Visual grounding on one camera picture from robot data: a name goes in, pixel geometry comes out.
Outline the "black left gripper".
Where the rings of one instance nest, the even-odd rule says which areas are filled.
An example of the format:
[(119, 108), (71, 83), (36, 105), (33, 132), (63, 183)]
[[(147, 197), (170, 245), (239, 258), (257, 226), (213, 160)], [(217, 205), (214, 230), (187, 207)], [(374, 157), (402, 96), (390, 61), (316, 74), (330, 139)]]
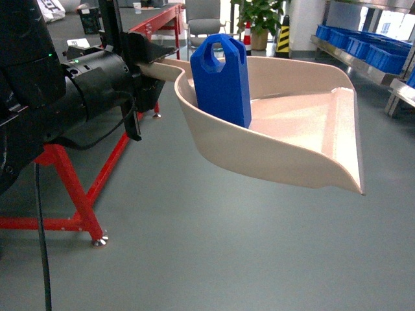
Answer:
[(151, 42), (140, 32), (121, 32), (120, 45), (68, 44), (64, 69), (86, 109), (87, 120), (119, 106), (127, 136), (141, 140), (136, 112), (155, 108), (164, 80), (139, 74), (133, 63), (153, 63), (175, 53), (175, 47)]

